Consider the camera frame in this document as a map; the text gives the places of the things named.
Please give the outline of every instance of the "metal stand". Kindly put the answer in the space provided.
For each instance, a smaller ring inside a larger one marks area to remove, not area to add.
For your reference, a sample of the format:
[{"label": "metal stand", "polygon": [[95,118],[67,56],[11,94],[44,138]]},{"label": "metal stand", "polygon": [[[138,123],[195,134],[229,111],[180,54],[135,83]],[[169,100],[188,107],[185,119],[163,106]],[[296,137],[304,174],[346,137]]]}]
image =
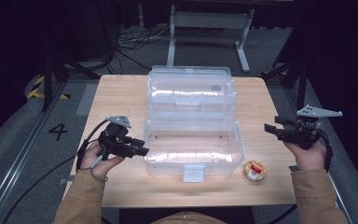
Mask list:
[{"label": "metal stand", "polygon": [[249,64],[246,60],[243,46],[246,36],[254,16],[254,9],[250,9],[248,14],[224,14],[224,13],[204,13],[204,12],[180,12],[175,10],[175,6],[171,7],[170,21],[170,46],[168,49],[167,65],[173,66],[175,57],[175,27],[208,27],[223,29],[242,29],[241,41],[235,42],[235,48],[241,62],[242,71],[248,73],[250,71]]}]

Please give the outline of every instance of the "person's left hand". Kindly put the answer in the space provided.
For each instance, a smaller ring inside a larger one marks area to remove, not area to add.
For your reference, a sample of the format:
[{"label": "person's left hand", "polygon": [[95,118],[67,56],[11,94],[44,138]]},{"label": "person's left hand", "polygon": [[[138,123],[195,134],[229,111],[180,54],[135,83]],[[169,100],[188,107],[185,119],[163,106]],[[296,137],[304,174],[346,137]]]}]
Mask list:
[{"label": "person's left hand", "polygon": [[[90,168],[92,163],[98,158],[97,155],[100,151],[101,147],[98,141],[92,142],[86,150],[80,169]],[[97,176],[105,177],[113,167],[119,165],[124,159],[125,158],[115,156],[107,161],[99,161],[92,169],[92,172]]]}]

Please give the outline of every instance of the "person's right hand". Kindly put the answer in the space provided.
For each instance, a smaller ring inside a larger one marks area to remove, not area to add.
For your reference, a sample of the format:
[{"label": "person's right hand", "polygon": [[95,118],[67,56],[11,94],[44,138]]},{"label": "person's right hand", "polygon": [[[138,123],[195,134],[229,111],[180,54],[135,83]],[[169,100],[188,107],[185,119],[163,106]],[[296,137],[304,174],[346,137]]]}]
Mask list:
[{"label": "person's right hand", "polygon": [[298,170],[308,171],[324,169],[324,160],[326,157],[326,147],[320,141],[315,142],[310,149],[304,150],[297,144],[283,142],[289,150],[295,155]]}]

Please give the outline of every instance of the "sleeve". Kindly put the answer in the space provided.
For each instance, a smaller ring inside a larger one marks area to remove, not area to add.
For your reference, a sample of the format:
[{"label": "sleeve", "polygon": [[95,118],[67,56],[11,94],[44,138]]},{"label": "sleeve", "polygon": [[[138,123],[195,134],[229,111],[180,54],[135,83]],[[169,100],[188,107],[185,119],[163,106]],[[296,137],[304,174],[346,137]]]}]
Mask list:
[{"label": "sleeve", "polygon": [[299,223],[348,223],[325,169],[292,173]]},{"label": "sleeve", "polygon": [[101,223],[103,190],[104,183],[92,177],[90,170],[79,170],[53,224]]}]

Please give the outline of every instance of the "container lid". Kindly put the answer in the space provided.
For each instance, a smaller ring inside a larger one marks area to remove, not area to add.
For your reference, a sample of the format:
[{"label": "container lid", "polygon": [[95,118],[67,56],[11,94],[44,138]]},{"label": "container lid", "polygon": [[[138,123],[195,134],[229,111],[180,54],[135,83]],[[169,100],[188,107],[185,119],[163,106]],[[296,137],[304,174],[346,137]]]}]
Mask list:
[{"label": "container lid", "polygon": [[149,113],[208,116],[233,113],[237,99],[227,67],[154,66],[148,80]]}]

